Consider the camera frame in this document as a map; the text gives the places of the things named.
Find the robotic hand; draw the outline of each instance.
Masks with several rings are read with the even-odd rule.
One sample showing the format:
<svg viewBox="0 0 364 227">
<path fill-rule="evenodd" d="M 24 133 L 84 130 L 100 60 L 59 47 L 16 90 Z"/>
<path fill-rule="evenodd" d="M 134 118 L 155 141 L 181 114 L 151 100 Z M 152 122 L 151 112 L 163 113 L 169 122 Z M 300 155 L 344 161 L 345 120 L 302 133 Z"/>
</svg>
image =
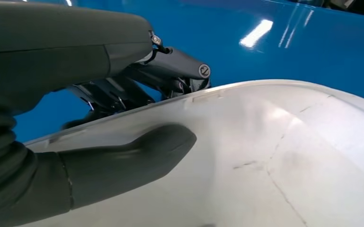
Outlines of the robotic hand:
<svg viewBox="0 0 364 227">
<path fill-rule="evenodd" d="M 162 40 L 149 32 L 152 51 L 114 76 L 72 85 L 73 92 L 90 107 L 80 120 L 68 122 L 64 129 L 115 113 L 154 103 L 136 83 L 140 82 L 162 94 L 162 100 L 209 88 L 211 69 L 174 47 L 164 47 Z"/>
<path fill-rule="evenodd" d="M 207 65 L 163 47 L 150 24 L 123 13 L 0 1 L 0 227 L 48 218 L 157 180 L 196 137 L 165 125 L 121 146 L 34 153 L 15 141 L 13 116 L 68 88 L 95 110 L 72 127 L 209 86 Z"/>
</svg>

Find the glossy blue panel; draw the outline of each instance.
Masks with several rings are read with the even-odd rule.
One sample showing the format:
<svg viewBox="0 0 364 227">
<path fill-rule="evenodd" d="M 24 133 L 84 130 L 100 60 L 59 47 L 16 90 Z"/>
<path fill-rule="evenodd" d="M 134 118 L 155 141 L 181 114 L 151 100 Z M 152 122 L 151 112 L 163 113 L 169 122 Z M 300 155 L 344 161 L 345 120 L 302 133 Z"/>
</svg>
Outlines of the glossy blue panel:
<svg viewBox="0 0 364 227">
<path fill-rule="evenodd" d="M 212 66 L 214 86 L 298 79 L 364 97 L 364 16 L 283 0 L 68 1 L 147 18 L 165 45 Z M 18 117 L 16 132 L 21 141 L 36 138 L 87 110 L 65 91 L 49 94 Z"/>
</svg>

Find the white plastic panel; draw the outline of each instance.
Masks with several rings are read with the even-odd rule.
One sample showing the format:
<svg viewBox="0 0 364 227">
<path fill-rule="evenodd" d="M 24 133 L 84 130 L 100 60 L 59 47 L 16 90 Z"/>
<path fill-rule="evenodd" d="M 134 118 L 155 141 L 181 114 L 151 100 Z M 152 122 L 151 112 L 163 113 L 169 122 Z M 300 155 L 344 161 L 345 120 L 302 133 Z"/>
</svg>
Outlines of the white plastic panel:
<svg viewBox="0 0 364 227">
<path fill-rule="evenodd" d="M 178 122 L 197 143 L 164 178 L 27 227 L 364 227 L 364 99 L 290 80 L 216 87 L 32 141 L 120 145 Z"/>
</svg>

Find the scratch mark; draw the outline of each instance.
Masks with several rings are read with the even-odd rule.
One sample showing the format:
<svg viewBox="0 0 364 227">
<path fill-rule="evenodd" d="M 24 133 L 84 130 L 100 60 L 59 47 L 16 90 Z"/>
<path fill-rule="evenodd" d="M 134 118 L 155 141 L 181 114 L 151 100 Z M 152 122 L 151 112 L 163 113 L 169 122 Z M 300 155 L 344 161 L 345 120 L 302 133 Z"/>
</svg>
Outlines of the scratch mark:
<svg viewBox="0 0 364 227">
<path fill-rule="evenodd" d="M 289 201 L 289 199 L 286 197 L 286 194 L 284 193 L 284 191 L 282 191 L 282 189 L 278 186 L 278 184 L 275 182 L 275 180 L 272 178 L 271 173 L 269 172 L 269 170 L 267 169 L 267 174 L 270 177 L 272 184 L 278 189 L 279 193 L 282 195 L 282 197 L 284 198 L 285 202 L 289 204 L 289 206 L 292 208 L 292 210 L 295 212 L 296 216 L 300 219 L 300 221 L 303 223 L 303 225 L 305 227 L 309 227 L 307 225 L 307 222 L 304 220 L 304 218 L 299 214 L 299 212 L 295 209 L 295 207 L 292 205 L 292 203 Z"/>
<path fill-rule="evenodd" d="M 311 107 L 311 106 L 308 106 L 308 107 L 306 107 L 306 108 L 304 108 L 304 109 L 300 110 L 300 111 L 299 111 L 299 113 L 301 113 L 301 112 L 303 112 L 303 111 L 305 111 L 305 110 L 309 109 L 310 107 Z"/>
<path fill-rule="evenodd" d="M 276 151 L 278 150 L 279 148 L 279 144 L 281 143 L 281 141 L 285 138 L 285 133 L 282 134 L 281 138 L 279 139 L 279 142 L 277 143 L 277 145 L 275 146 L 275 149 L 274 149 L 274 152 L 272 153 L 271 157 L 270 157 L 270 160 L 274 157 Z"/>
<path fill-rule="evenodd" d="M 247 162 L 245 164 L 243 164 L 244 166 L 248 166 L 248 165 L 251 165 L 251 164 L 254 164 L 254 163 L 257 163 L 257 161 L 250 161 L 250 162 Z"/>
</svg>

